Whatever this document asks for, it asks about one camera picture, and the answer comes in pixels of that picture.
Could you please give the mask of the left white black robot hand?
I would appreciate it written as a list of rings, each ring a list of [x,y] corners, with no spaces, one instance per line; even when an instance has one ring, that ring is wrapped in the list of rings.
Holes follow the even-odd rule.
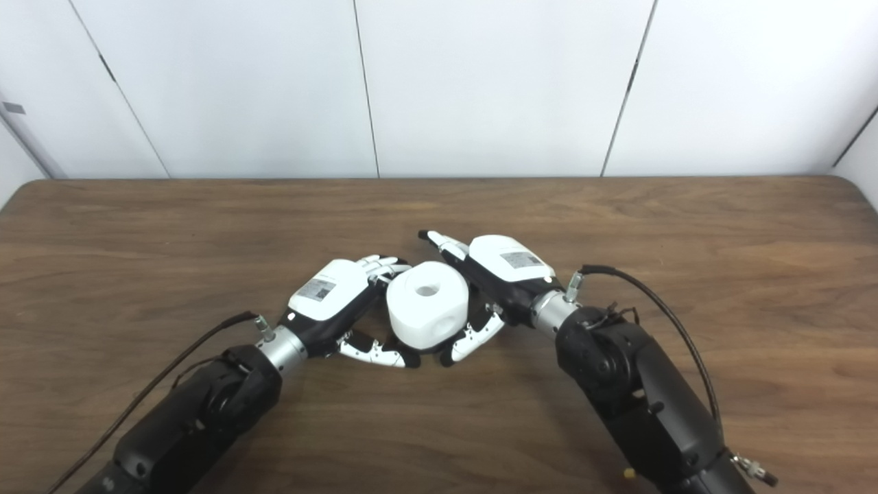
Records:
[[[399,341],[382,342],[354,329],[383,299],[391,281],[410,269],[398,257],[334,259],[292,294],[273,338],[260,341],[261,351],[280,373],[291,372],[308,357],[335,354],[389,368],[419,368],[420,356]]]

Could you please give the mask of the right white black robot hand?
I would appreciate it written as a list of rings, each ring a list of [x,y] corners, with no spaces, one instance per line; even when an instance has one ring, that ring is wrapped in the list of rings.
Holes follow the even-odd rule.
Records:
[[[469,357],[507,325],[532,327],[534,303],[561,289],[554,269],[513,237],[480,235],[465,244],[431,229],[421,229],[418,237],[439,251],[463,277],[465,287],[486,298],[482,309],[440,351],[445,368]]]

